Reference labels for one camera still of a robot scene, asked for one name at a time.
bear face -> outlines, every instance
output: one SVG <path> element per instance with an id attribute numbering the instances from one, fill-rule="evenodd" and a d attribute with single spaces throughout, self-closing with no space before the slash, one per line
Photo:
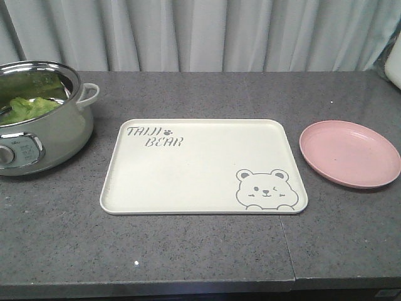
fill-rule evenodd
<path id="1" fill-rule="evenodd" d="M 294 210 L 298 195 L 288 183 L 287 172 L 275 169 L 268 173 L 254 174 L 247 169 L 237 172 L 239 189 L 237 200 L 248 208 Z"/>

pot handle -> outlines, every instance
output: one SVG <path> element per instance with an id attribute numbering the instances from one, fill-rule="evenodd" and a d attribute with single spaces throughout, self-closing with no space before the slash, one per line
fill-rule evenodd
<path id="1" fill-rule="evenodd" d="M 85 98 L 90 90 L 96 91 L 95 94 L 89 98 Z M 98 100 L 99 91 L 100 89 L 98 85 L 95 85 L 94 83 L 84 83 L 82 94 L 80 98 L 76 101 L 76 106 L 78 107 L 78 110 L 83 110 L 85 107 L 96 102 Z"/>

gray countertop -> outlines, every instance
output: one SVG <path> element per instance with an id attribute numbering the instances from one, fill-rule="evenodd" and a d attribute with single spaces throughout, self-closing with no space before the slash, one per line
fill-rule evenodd
<path id="1" fill-rule="evenodd" d="M 401 150 L 401 93 L 370 72 L 81 72 L 100 86 L 95 130 L 51 170 L 0 176 L 0 298 L 401 287 L 401 180 L 368 191 L 317 175 L 298 147 L 313 122 L 367 126 Z M 273 119 L 308 207 L 287 216 L 112 216 L 100 192 L 121 124 Z"/>

pink plate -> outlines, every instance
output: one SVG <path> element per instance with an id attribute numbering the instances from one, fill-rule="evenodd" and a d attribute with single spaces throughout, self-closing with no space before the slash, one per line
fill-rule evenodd
<path id="1" fill-rule="evenodd" d="M 323 177 L 344 186 L 373 188 L 401 173 L 396 148 L 375 131 L 341 120 L 310 125 L 299 138 L 308 164 Z"/>

white tray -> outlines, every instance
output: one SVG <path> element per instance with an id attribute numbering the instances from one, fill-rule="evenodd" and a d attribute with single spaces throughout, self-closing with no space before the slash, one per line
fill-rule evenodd
<path id="1" fill-rule="evenodd" d="M 125 122 L 100 196 L 110 214 L 294 214 L 308 197 L 273 120 Z"/>

